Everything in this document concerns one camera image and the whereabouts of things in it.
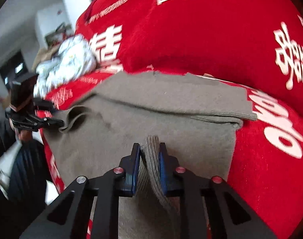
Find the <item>person's left hand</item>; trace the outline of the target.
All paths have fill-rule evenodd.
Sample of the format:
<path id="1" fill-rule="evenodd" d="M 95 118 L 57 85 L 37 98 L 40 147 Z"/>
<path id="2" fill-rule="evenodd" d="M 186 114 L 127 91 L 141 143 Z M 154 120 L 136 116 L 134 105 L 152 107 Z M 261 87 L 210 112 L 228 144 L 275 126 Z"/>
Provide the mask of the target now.
<path id="1" fill-rule="evenodd" d="M 33 137 L 32 137 L 32 131 L 30 131 L 30 130 L 24 130 L 24 129 L 19 130 L 18 128 L 15 128 L 12 119 L 9 119 L 9 123 L 10 123 L 10 127 L 15 132 L 17 138 L 21 142 L 29 142 L 30 140 L 33 139 Z"/>

